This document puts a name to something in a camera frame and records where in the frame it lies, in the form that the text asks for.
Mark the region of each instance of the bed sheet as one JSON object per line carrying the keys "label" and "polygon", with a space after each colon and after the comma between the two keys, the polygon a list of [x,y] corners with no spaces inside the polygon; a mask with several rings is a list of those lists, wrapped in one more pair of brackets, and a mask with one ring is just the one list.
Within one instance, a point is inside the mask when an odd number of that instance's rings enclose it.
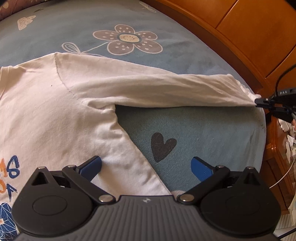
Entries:
{"label": "bed sheet", "polygon": [[[177,74],[230,73],[247,85],[190,31],[137,0],[52,0],[0,22],[1,66],[52,52],[105,56]],[[266,125],[264,113],[255,107],[117,106],[116,113],[174,194],[200,182],[191,167],[194,156],[235,171],[246,166],[260,170]]]}

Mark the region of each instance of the shirt sleeve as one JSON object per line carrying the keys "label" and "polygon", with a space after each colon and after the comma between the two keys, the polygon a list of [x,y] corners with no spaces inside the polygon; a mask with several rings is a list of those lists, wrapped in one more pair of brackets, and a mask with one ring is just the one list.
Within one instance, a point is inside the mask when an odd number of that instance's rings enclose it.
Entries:
{"label": "shirt sleeve", "polygon": [[134,107],[254,106],[254,95],[230,74],[194,75],[88,55],[55,53],[61,81],[81,102]]}

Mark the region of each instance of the gray ribbed surface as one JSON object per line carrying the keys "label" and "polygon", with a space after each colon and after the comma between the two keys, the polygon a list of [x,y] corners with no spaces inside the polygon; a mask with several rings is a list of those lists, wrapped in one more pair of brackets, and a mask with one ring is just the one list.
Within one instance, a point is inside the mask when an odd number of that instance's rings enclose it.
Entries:
{"label": "gray ribbed surface", "polygon": [[[195,207],[176,203],[172,196],[122,196],[114,205],[101,206],[75,232],[56,238],[21,234],[15,241],[233,241],[208,226]],[[273,235],[244,241],[275,241]]]}

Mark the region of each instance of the orange letter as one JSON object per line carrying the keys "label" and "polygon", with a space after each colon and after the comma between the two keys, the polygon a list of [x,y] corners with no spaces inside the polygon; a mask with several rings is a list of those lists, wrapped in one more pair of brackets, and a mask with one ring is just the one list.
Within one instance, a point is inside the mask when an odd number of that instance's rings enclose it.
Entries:
{"label": "orange letter", "polygon": [[7,177],[7,171],[6,171],[6,166],[4,163],[4,158],[2,158],[2,160],[0,162],[0,171],[4,172],[4,177]]}
{"label": "orange letter", "polygon": [[2,186],[2,189],[3,189],[1,190],[0,188],[0,193],[4,193],[6,191],[6,186],[2,179],[0,179],[0,185]]}

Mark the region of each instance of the small dark spot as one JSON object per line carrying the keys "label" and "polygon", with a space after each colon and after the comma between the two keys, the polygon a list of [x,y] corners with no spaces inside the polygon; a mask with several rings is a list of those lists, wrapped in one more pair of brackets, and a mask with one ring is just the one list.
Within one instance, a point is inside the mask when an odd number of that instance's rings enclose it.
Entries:
{"label": "small dark spot", "polygon": [[41,11],[41,10],[43,10],[44,8],[40,8],[40,9],[37,9],[36,11],[34,11],[34,12],[39,12],[39,11]]}

